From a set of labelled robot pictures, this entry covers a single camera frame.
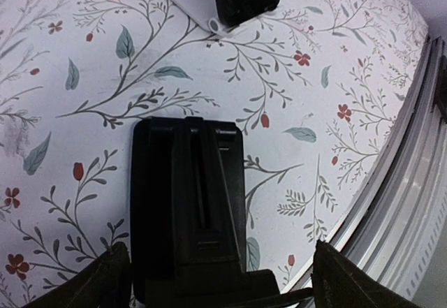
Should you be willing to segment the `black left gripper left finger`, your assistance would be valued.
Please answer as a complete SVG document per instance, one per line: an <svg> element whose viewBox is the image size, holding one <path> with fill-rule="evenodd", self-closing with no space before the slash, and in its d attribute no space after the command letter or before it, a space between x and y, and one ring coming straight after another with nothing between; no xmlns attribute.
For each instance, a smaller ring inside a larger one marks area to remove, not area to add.
<svg viewBox="0 0 447 308"><path fill-rule="evenodd" d="M72 279L26 306L128 307L131 262L123 242L117 242Z"/></svg>

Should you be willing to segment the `black clamp phone mount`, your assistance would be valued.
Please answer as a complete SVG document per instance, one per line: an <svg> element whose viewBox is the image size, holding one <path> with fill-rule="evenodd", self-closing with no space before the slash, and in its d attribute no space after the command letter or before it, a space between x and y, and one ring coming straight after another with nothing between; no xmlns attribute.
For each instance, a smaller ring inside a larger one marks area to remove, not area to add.
<svg viewBox="0 0 447 308"><path fill-rule="evenodd" d="M254 307L279 293L248 270L244 149L232 122L151 117L133 130L133 290L146 307Z"/></svg>

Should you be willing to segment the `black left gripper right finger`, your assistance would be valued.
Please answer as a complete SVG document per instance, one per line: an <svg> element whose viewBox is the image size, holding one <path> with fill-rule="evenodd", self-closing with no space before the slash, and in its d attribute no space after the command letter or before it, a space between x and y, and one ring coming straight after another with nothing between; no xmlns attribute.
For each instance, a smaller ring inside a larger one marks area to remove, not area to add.
<svg viewBox="0 0 447 308"><path fill-rule="evenodd" d="M319 240L314 252L312 288L316 307L415 307L374 281L331 244Z"/></svg>

